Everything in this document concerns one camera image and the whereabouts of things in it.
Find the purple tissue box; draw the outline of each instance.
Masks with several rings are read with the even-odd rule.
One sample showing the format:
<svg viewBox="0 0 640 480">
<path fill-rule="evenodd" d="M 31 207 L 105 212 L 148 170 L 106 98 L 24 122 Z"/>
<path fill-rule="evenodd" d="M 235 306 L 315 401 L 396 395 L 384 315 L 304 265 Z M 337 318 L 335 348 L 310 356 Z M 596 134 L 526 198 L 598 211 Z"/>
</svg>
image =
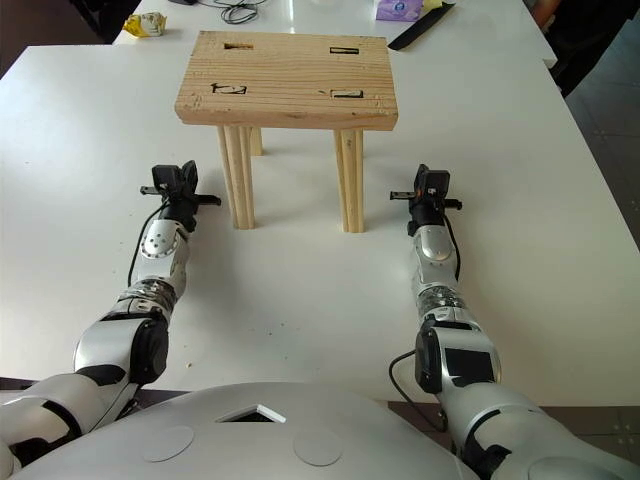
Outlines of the purple tissue box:
<svg viewBox="0 0 640 480">
<path fill-rule="evenodd" d="M 376 20 L 415 22 L 421 10 L 422 0 L 380 0 Z"/>
</svg>

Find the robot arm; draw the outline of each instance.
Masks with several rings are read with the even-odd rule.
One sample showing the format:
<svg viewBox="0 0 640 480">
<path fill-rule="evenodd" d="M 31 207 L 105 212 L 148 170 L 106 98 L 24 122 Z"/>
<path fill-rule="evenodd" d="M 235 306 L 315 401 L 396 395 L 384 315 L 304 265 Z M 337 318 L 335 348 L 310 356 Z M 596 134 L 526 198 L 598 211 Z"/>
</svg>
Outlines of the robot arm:
<svg viewBox="0 0 640 480">
<path fill-rule="evenodd" d="M 154 187 L 162 206 L 137 248 L 135 280 L 113 308 L 82 335 L 74 373 L 36 383 L 0 407 L 0 479 L 65 443 L 127 413 L 133 396 L 166 367 L 171 313 L 186 286 L 189 234 L 200 204 L 195 162 L 158 165 Z"/>
<path fill-rule="evenodd" d="M 483 479 L 640 478 L 640 468 L 571 434 L 524 395 L 500 385 L 491 340 L 458 292 L 459 255 L 445 208 L 449 172 L 421 165 L 409 200 L 420 315 L 415 378 L 436 395 L 458 456 Z"/>
</svg>

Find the rectangular slot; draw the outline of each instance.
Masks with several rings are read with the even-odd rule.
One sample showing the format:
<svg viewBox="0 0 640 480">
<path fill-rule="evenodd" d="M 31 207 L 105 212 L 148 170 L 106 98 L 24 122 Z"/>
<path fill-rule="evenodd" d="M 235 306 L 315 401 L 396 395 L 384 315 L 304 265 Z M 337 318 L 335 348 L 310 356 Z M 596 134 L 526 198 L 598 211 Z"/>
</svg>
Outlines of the rectangular slot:
<svg viewBox="0 0 640 480">
<path fill-rule="evenodd" d="M 362 90 L 331 90 L 331 98 L 364 98 Z"/>
<path fill-rule="evenodd" d="M 329 53 L 339 53 L 342 55 L 359 55 L 359 48 L 351 48 L 351 47 L 329 47 Z"/>
<path fill-rule="evenodd" d="M 212 93 L 225 93 L 231 95 L 244 95 L 247 93 L 247 87 L 244 85 L 220 85 L 219 83 L 212 83 Z"/>
<path fill-rule="evenodd" d="M 250 43 L 224 43 L 225 50 L 253 50 L 253 45 Z"/>
<path fill-rule="evenodd" d="M 264 405 L 252 405 L 247 408 L 223 415 L 217 423 L 285 423 L 287 419 Z"/>
</svg>

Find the wooden table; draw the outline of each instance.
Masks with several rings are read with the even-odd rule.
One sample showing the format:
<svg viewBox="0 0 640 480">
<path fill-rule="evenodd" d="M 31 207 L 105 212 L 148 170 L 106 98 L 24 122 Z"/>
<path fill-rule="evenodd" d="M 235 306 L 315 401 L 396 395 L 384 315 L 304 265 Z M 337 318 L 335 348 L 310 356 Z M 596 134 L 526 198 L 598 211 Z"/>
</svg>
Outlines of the wooden table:
<svg viewBox="0 0 640 480">
<path fill-rule="evenodd" d="M 386 39 L 200 32 L 175 110 L 184 123 L 218 126 L 239 229 L 255 226 L 258 127 L 333 130 L 343 230 L 364 231 L 363 130 L 392 130 L 398 118 Z"/>
</svg>

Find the wire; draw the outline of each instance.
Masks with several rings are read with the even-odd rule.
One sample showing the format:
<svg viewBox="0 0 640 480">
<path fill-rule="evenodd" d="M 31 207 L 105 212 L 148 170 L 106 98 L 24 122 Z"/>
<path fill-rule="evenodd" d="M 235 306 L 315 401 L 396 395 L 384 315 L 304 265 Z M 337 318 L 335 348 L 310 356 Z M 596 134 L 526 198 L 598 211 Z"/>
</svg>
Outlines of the wire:
<svg viewBox="0 0 640 480">
<path fill-rule="evenodd" d="M 247 0 L 238 0 L 235 3 L 227 3 L 221 0 L 213 0 L 213 3 L 205 3 L 198 0 L 198 3 L 205 7 L 222 9 L 220 17 L 225 23 L 229 25 L 241 25 L 255 19 L 258 16 L 258 5 L 266 1 L 267 0 L 254 0 L 249 2 Z"/>
<path fill-rule="evenodd" d="M 460 248 L 458 248 L 458 242 L 456 242 L 456 236 L 453 234 L 453 228 L 451 227 L 451 222 L 449 221 L 449 217 L 443 212 L 442 216 L 444 217 L 444 222 L 447 224 L 447 230 L 449 230 L 449 236 L 451 237 L 451 241 L 453 242 L 453 246 L 456 248 L 456 280 L 460 277 L 460 267 L 462 265 L 462 259 L 460 258 Z"/>
<path fill-rule="evenodd" d="M 411 398 L 409 398 L 409 395 L 407 395 L 404 392 L 404 390 L 400 388 L 400 385 L 398 385 L 398 382 L 396 382 L 396 379 L 393 376 L 393 367 L 395 367 L 398 362 L 401 362 L 405 358 L 409 358 L 410 356 L 415 355 L 415 353 L 416 353 L 415 350 L 411 350 L 410 352 L 403 353 L 399 357 L 396 357 L 393 360 L 391 360 L 391 363 L 389 364 L 389 378 L 391 379 L 391 383 L 393 384 L 395 389 L 398 390 L 400 395 L 402 395 L 402 398 L 404 398 L 407 401 L 407 403 L 418 413 L 418 415 L 420 415 L 429 425 L 431 425 L 431 427 L 433 427 L 433 429 L 436 432 L 446 432 L 449 425 L 448 425 L 447 416 L 445 415 L 445 413 L 442 410 L 440 410 L 440 416 L 442 417 L 442 425 L 437 425 L 433 420 L 427 417 L 425 413 L 422 410 L 420 410 L 420 407 L 418 407 L 418 405 L 416 405 L 415 402 L 411 400 Z"/>
<path fill-rule="evenodd" d="M 136 243 L 136 248 L 133 250 L 133 257 L 131 258 L 131 265 L 129 266 L 129 275 L 127 275 L 127 287 L 131 286 L 131 277 L 133 276 L 133 267 L 136 264 L 136 258 L 138 257 L 138 249 L 140 248 L 140 243 L 142 242 L 142 236 L 144 235 L 144 231 L 147 229 L 147 225 L 149 221 L 153 218 L 153 216 L 157 213 L 160 213 L 162 210 L 169 206 L 169 202 L 164 202 L 158 208 L 156 208 L 151 215 L 147 217 L 147 219 L 142 224 L 142 228 L 140 229 L 140 235 L 138 235 L 138 243 Z"/>
</svg>

